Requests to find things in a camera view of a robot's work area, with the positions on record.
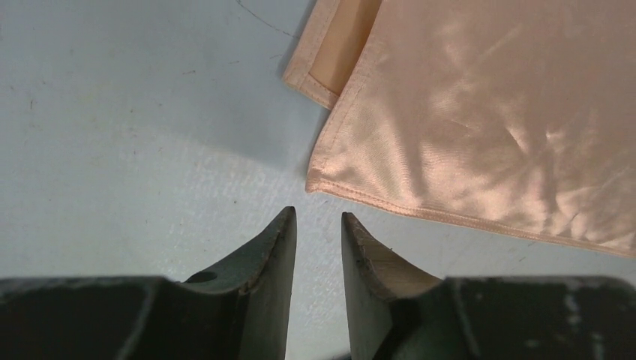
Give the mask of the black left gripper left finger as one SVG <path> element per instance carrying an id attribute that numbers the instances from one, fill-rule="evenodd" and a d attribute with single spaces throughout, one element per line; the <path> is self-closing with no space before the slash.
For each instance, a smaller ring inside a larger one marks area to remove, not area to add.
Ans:
<path id="1" fill-rule="evenodd" d="M 1 281 L 3 359 L 283 359 L 296 210 L 185 281 L 163 276 Z"/>

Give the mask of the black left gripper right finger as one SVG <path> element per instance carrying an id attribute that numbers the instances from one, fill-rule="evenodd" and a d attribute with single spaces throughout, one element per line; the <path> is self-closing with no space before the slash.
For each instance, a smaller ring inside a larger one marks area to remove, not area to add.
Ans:
<path id="1" fill-rule="evenodd" d="M 633 359 L 635 288 L 595 276 L 438 278 L 341 218 L 353 359 Z"/>

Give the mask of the peach satin napkin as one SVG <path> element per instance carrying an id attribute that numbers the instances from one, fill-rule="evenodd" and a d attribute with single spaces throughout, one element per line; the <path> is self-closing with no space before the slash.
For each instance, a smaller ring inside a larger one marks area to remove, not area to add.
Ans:
<path id="1" fill-rule="evenodd" d="M 318 1 L 283 81 L 309 193 L 635 255 L 633 1 Z"/>

